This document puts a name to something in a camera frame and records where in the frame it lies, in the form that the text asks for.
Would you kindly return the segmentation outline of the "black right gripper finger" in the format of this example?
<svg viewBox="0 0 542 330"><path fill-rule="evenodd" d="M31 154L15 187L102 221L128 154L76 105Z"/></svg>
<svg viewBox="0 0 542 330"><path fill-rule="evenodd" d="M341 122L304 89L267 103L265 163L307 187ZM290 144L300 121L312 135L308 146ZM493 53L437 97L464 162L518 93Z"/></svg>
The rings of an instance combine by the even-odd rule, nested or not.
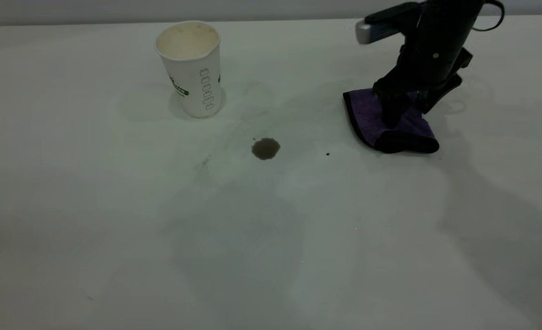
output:
<svg viewBox="0 0 542 330"><path fill-rule="evenodd" d="M417 110L427 114L445 95L459 87L462 81L463 79L455 73L442 84L420 89L417 94Z"/></svg>
<svg viewBox="0 0 542 330"><path fill-rule="evenodd" d="M393 129L409 110L416 110L414 92L419 89L415 73L388 73L373 85L373 92L381 104L382 120Z"/></svg>

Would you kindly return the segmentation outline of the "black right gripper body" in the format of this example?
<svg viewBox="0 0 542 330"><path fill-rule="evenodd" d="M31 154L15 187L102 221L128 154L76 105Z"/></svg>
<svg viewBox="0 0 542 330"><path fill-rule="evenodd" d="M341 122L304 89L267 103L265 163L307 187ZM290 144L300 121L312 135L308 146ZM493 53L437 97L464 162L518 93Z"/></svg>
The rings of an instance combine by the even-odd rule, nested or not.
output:
<svg viewBox="0 0 542 330"><path fill-rule="evenodd" d="M405 38L395 84L400 90L440 87L482 10L483 0L427 0L416 29Z"/></svg>

